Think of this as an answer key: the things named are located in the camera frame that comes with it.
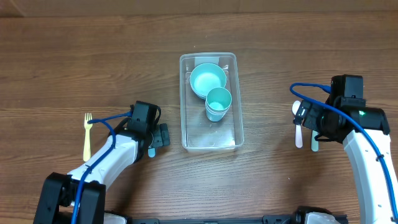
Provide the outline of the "light blue plastic fork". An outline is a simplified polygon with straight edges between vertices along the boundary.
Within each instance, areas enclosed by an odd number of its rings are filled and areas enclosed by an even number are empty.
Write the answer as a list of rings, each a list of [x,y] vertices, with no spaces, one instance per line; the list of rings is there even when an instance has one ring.
[[[155,150],[155,148],[149,148],[149,149],[148,149],[148,156],[149,156],[150,158],[153,158],[153,157],[155,157],[155,155],[156,155],[156,150]]]

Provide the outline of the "green plastic cup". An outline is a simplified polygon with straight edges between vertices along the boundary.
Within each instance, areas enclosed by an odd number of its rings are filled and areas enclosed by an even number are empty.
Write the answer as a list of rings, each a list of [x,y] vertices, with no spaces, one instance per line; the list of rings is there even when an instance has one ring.
[[[205,100],[206,116],[212,122],[220,121],[232,104],[229,90],[218,87],[209,91]]]

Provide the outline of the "yellow plastic fork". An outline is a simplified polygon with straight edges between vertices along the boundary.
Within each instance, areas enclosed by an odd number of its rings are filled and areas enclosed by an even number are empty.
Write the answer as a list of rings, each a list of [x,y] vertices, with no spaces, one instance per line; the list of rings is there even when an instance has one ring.
[[[91,141],[90,141],[90,130],[92,128],[92,124],[89,123],[92,120],[91,113],[85,113],[85,120],[84,120],[84,129],[85,129],[85,141],[83,147],[83,160],[87,162],[91,158]]]

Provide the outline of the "light blue bowl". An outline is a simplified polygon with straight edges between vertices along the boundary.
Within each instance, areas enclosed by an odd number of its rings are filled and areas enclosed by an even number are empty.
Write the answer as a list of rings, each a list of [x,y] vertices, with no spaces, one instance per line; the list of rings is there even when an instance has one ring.
[[[190,86],[201,99],[214,88],[226,86],[227,77],[224,70],[214,63],[203,63],[196,66],[190,74]]]

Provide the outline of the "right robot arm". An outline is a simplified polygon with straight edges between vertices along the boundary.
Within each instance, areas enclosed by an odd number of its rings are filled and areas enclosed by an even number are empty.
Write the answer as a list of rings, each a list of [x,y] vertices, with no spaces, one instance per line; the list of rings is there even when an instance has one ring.
[[[312,130],[312,142],[338,142],[347,154],[356,184],[361,223],[397,223],[397,177],[391,157],[390,127],[385,112],[366,105],[363,78],[337,75],[326,102],[294,90],[301,98],[294,124]]]

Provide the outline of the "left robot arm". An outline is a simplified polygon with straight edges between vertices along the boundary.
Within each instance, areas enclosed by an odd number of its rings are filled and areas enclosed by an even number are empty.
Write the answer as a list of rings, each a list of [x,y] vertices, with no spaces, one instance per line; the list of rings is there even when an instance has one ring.
[[[34,224],[45,223],[135,223],[127,215],[105,209],[106,191],[119,174],[145,154],[169,146],[161,108],[137,101],[120,114],[121,122],[109,129],[104,146],[80,167],[67,174],[51,173],[40,194]]]

